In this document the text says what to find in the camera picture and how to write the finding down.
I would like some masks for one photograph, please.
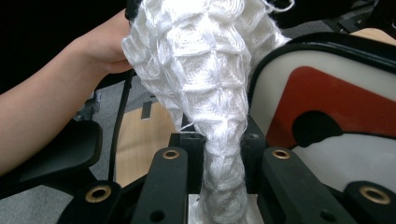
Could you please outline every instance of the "hole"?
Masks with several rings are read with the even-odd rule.
[[[92,193],[93,198],[100,198],[103,197],[106,194],[106,191],[104,189],[99,189],[95,192]]]
[[[335,216],[329,210],[326,210],[326,209],[320,211],[320,217],[328,222],[336,222],[337,221]]]
[[[286,160],[286,159],[290,158],[289,152],[284,151],[284,150],[280,150],[280,149],[277,149],[277,150],[273,151],[273,156],[275,156],[275,157],[277,157],[278,159],[281,159],[281,160]]]
[[[167,157],[174,157],[174,156],[176,156],[176,152],[174,152],[174,151],[168,151],[168,152],[166,152],[166,156],[167,156]]]
[[[343,134],[337,122],[320,111],[308,111],[300,115],[294,120],[291,131],[300,147],[308,147],[326,138]]]
[[[153,222],[161,222],[165,219],[165,213],[163,211],[155,211],[149,215],[149,219]]]
[[[166,158],[166,159],[168,159],[168,160],[175,159],[175,158],[177,158],[179,155],[180,155],[180,153],[178,153],[178,151],[173,150],[173,149],[167,150],[167,151],[165,151],[165,152],[163,153],[163,157]]]
[[[369,186],[363,186],[360,188],[359,192],[361,193],[361,195],[363,195],[363,197],[372,201],[373,203],[380,203],[380,204],[390,203],[390,197],[388,196],[388,194],[380,189]]]
[[[85,195],[85,200],[89,203],[99,203],[104,201],[111,194],[111,188],[108,185],[96,186]]]

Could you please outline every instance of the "brass insert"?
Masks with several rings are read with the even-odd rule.
[[[99,203],[108,198],[110,194],[111,188],[108,185],[100,185],[90,189],[85,195],[85,200],[89,203]]]
[[[286,160],[288,158],[290,158],[290,154],[289,152],[285,151],[285,150],[281,150],[281,149],[277,149],[273,151],[273,156],[277,157],[278,159],[281,160]]]
[[[364,198],[372,201],[373,203],[380,203],[380,204],[390,203],[390,197],[388,196],[388,194],[380,189],[376,189],[374,187],[369,187],[369,186],[363,186],[359,189],[359,192],[361,193],[361,195],[364,196]]]
[[[166,150],[163,153],[163,157],[166,158],[167,160],[176,159],[178,156],[180,156],[180,153],[178,153],[178,151],[173,149]]]

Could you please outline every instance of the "white yarn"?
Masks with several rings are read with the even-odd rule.
[[[292,7],[294,7],[294,0],[289,0],[289,5],[285,8],[279,8],[279,7],[275,7],[272,4],[269,4],[266,0],[262,0],[262,2],[269,8],[269,12],[275,11],[275,12],[285,12],[290,10]]]
[[[143,0],[122,47],[143,85],[206,138],[197,223],[251,223],[240,156],[249,74],[285,38],[265,0]]]
[[[200,206],[200,195],[189,195],[189,224],[210,223],[205,216],[202,215],[203,210]],[[249,194],[247,196],[247,212],[241,223],[264,224],[257,206],[257,195]]]

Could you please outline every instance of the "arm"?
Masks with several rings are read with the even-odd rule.
[[[107,74],[131,69],[120,46],[129,32],[123,15],[77,38],[30,78],[0,95],[0,175],[49,143]]]

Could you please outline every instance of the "human hand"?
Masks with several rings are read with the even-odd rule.
[[[121,48],[121,40],[129,34],[130,26],[122,10],[74,42],[90,62],[106,74],[121,73],[132,68]]]

